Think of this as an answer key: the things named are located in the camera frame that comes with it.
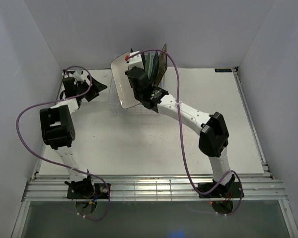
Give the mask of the teal square plate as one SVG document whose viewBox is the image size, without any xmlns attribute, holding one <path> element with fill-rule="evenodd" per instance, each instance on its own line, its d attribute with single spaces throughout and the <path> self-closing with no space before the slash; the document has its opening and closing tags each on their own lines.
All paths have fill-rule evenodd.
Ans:
<svg viewBox="0 0 298 238">
<path fill-rule="evenodd" d="M 155 80 L 157 72 L 158 72 L 158 68 L 159 68 L 159 54 L 158 54 L 158 51 L 155 51 L 151 77 L 149 78 L 151 82 L 153 82 Z"/>
</svg>

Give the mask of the cream square flower plate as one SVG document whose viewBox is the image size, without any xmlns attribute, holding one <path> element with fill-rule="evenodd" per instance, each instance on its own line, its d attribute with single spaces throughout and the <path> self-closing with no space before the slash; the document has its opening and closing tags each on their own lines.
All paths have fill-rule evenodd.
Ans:
<svg viewBox="0 0 298 238">
<path fill-rule="evenodd" d="M 155 84 L 158 86 L 167 70 L 167 44 L 164 44 L 162 51 L 159 54 L 159 68 L 155 79 Z"/>
</svg>

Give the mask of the mint green round flower plate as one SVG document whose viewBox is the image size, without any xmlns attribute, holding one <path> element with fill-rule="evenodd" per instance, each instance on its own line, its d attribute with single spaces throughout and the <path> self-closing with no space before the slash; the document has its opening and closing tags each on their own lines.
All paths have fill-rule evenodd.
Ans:
<svg viewBox="0 0 298 238">
<path fill-rule="evenodd" d="M 154 59 L 154 54 L 152 53 L 147 53 L 145 55 L 146 59 L 146 64 L 145 64 L 145 72 L 148 75 L 148 78 L 151 77 L 151 72 L 152 72 L 152 66 L 153 66 L 153 59 Z"/>
</svg>

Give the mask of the white rectangular plate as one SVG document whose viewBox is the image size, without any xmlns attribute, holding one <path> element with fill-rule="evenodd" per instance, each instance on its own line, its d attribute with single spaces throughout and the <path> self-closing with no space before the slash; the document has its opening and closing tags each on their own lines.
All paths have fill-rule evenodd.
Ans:
<svg viewBox="0 0 298 238">
<path fill-rule="evenodd" d="M 115 82 L 118 98 L 123 109 L 128 109 L 138 105 L 140 102 L 135 99 L 133 90 L 129 84 L 129 80 L 125 75 L 127 63 L 125 56 L 130 52 L 126 52 L 111 62 L 111 71 Z"/>
</svg>

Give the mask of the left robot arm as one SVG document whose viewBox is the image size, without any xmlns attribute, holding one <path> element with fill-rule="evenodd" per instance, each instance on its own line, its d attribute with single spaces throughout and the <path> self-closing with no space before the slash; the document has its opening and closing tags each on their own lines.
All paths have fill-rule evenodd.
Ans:
<svg viewBox="0 0 298 238">
<path fill-rule="evenodd" d="M 60 93 L 60 99 L 65 100 L 40 110 L 42 138 L 62 159 L 70 176 L 70 181 L 65 182 L 70 192 L 90 198 L 95 194 L 95 185 L 87 174 L 88 169 L 80 162 L 74 150 L 76 134 L 72 114 L 80 108 L 83 99 L 92 101 L 107 86 L 89 75 L 87 79 L 83 79 L 76 71 L 64 76 L 62 83 L 64 90 Z"/>
</svg>

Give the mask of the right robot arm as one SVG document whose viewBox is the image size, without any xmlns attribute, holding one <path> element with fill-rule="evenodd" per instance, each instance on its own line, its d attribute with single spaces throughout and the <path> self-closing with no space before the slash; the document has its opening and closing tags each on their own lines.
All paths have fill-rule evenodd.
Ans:
<svg viewBox="0 0 298 238">
<path fill-rule="evenodd" d="M 201 197 L 226 197 L 232 192 L 235 181 L 227 157 L 229 132 L 222 114 L 201 112 L 187 104 L 176 101 L 166 90 L 153 87 L 146 72 L 133 67 L 125 72 L 134 97 L 145 108 L 169 116 L 186 125 L 199 136 L 198 147 L 208 156 L 213 171 L 210 183 L 201 183 L 194 189 Z"/>
</svg>

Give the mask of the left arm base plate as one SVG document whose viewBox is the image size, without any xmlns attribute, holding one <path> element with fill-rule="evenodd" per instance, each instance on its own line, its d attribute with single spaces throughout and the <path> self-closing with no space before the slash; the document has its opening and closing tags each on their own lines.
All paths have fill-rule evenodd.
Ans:
<svg viewBox="0 0 298 238">
<path fill-rule="evenodd" d="M 106 187 L 103 183 L 94 184 L 78 184 L 70 183 L 68 185 L 67 199 L 94 199 L 99 197 L 100 199 L 108 199 L 111 184 L 107 184 Z"/>
</svg>

